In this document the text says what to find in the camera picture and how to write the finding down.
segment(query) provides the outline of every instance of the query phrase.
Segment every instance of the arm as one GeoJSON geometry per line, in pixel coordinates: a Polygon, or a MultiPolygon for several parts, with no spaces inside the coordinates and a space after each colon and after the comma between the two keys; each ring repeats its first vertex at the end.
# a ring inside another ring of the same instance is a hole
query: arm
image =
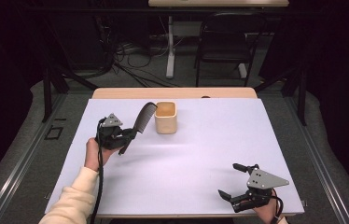
{"type": "MultiPolygon", "coordinates": [[[[272,195],[276,196],[276,192],[273,190],[272,195]]],[[[257,213],[258,217],[265,223],[271,224],[273,217],[276,214],[276,200],[270,199],[267,205],[262,207],[253,208],[253,210],[257,213]]],[[[286,218],[281,215],[279,217],[278,224],[287,224],[286,218]]]]}
{"type": "MultiPolygon", "coordinates": [[[[103,165],[118,149],[103,149],[103,165]]],[[[84,167],[80,169],[72,186],[63,188],[59,201],[43,216],[40,220],[41,224],[87,222],[95,202],[93,190],[98,176],[98,152],[98,144],[94,138],[90,138],[87,143],[84,167]]]]}

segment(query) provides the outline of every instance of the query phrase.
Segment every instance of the white tabletop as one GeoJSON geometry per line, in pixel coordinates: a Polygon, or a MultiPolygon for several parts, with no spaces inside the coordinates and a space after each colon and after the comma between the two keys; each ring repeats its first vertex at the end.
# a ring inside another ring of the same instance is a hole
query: white tabletop
{"type": "Polygon", "coordinates": [[[287,0],[149,0],[151,7],[287,7],[287,0]]]}
{"type": "MultiPolygon", "coordinates": [[[[300,197],[286,166],[263,103],[259,99],[166,99],[177,106],[178,130],[157,134],[151,118],[126,153],[105,166],[100,217],[236,217],[219,196],[247,191],[249,174],[233,163],[258,164],[261,170],[289,181],[277,188],[285,214],[303,213],[300,197]]],[[[165,99],[91,99],[70,146],[62,173],[49,200],[55,203],[83,165],[85,143],[96,135],[99,119],[114,113],[122,129],[131,128],[147,102],[165,99]]]]}

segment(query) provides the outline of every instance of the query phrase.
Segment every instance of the white sleeve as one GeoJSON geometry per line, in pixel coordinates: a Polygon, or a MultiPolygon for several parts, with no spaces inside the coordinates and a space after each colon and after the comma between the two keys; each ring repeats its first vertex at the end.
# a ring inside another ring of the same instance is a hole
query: white sleeve
{"type": "Polygon", "coordinates": [[[40,220],[47,223],[87,223],[95,203],[93,191],[98,173],[82,167],[71,187],[64,187],[56,202],[40,220]]]}

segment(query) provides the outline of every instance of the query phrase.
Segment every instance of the beige cup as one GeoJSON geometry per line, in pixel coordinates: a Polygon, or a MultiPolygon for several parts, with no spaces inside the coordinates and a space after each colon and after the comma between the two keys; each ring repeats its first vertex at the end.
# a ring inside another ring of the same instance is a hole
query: beige cup
{"type": "Polygon", "coordinates": [[[175,133],[177,131],[175,102],[157,102],[154,117],[157,133],[175,133]]]}

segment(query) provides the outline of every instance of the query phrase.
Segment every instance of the cuff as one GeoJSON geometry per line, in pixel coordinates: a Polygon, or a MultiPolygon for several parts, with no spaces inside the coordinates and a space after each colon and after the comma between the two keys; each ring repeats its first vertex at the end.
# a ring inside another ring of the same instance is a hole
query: cuff
{"type": "Polygon", "coordinates": [[[73,182],[72,188],[87,193],[93,193],[98,173],[87,167],[81,167],[78,176],[73,182]]]}
{"type": "Polygon", "coordinates": [[[288,224],[287,220],[286,220],[286,217],[280,218],[280,220],[277,222],[277,224],[288,224]]]}

